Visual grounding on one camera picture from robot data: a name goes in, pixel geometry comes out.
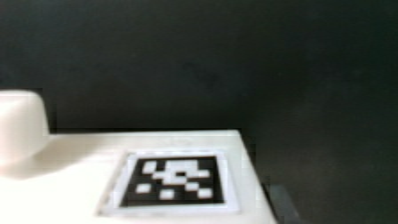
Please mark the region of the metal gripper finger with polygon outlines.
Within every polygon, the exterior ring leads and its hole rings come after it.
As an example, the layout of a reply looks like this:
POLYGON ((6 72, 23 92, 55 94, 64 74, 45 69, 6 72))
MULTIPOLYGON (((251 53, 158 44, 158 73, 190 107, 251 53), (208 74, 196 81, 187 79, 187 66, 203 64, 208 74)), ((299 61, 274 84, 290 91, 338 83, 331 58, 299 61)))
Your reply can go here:
POLYGON ((277 223, 304 224, 285 186, 267 185, 265 192, 277 223))

